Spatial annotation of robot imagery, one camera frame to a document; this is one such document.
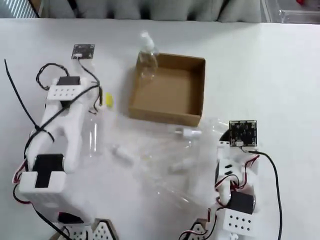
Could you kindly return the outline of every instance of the red object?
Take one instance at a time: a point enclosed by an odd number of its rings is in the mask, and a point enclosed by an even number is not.
[[[296,0],[296,2],[297,2],[298,4],[300,4],[300,5],[305,4],[305,0]]]

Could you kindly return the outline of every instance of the window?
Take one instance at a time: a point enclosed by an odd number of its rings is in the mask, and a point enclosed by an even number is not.
[[[36,18],[28,0],[0,0],[0,18]]]

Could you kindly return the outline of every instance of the brown cardboard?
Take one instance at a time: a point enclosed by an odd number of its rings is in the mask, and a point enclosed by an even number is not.
[[[160,53],[153,79],[141,78],[137,60],[129,116],[160,123],[197,126],[205,90],[204,58]]]

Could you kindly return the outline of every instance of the white plastic bracket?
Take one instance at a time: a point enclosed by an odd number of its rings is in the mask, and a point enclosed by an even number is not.
[[[47,99],[56,101],[71,101],[85,90],[83,85],[51,85]]]
[[[247,214],[240,211],[224,208],[217,213],[217,228],[230,233],[255,237],[256,236],[256,214]]]

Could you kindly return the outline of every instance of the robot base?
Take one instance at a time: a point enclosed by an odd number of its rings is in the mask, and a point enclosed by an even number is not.
[[[112,222],[108,219],[95,219],[91,226],[92,238],[88,237],[86,228],[74,228],[70,226],[67,228],[69,232],[65,228],[61,230],[67,235],[69,234],[72,240],[119,240]],[[49,240],[65,240],[65,238],[56,233]]]

